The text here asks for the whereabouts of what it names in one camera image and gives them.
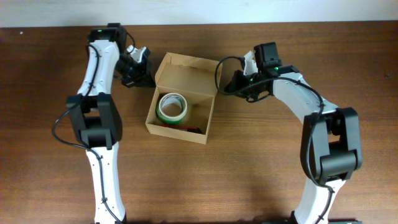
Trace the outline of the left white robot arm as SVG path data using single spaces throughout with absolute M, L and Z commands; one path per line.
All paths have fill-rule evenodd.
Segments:
M 90 162 L 95 194 L 94 222 L 125 223 L 118 176 L 119 143 L 123 125 L 111 96 L 114 73 L 122 85 L 155 87 L 150 74 L 150 50 L 127 45 L 131 35 L 120 23 L 92 29 L 88 35 L 88 65 L 76 95 L 67 99 L 73 132 Z

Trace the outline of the beige masking tape roll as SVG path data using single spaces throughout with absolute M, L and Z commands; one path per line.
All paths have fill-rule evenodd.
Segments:
M 184 108 L 188 110 L 188 104 L 184 96 L 178 93 L 168 93 L 158 102 L 157 107 L 161 108 L 166 116 L 178 116 Z

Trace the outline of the green tape roll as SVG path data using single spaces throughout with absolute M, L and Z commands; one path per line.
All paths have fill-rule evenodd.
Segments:
M 184 110 L 178 115 L 178 116 L 166 116 L 161 108 L 156 107 L 156 113 L 159 119 L 165 123 L 165 124 L 170 124 L 170 125 L 177 125 L 182 122 L 184 117 L 187 114 L 187 108 L 184 108 Z

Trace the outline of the cardboard box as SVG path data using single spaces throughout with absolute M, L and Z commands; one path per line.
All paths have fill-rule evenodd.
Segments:
M 155 92 L 146 119 L 151 134 L 206 144 L 222 67 L 216 60 L 167 52 L 155 73 Z M 203 134 L 162 127 L 156 113 L 159 100 L 168 93 L 185 97 L 188 111 L 179 126 L 200 128 Z

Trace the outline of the orange utility knife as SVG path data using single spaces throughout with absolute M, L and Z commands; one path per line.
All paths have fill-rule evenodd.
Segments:
M 179 125 L 169 125 L 169 124 L 161 124 L 161 126 L 165 128 L 184 130 L 191 133 L 203 134 L 203 131 L 200 128 L 192 126 L 179 126 Z

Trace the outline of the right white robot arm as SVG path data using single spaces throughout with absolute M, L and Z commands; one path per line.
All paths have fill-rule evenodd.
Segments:
M 312 88 L 294 65 L 284 65 L 275 42 L 259 44 L 220 91 L 255 103 L 274 96 L 302 124 L 300 163 L 306 175 L 302 198 L 284 223 L 329 223 L 342 186 L 363 163 L 358 113 L 340 108 Z

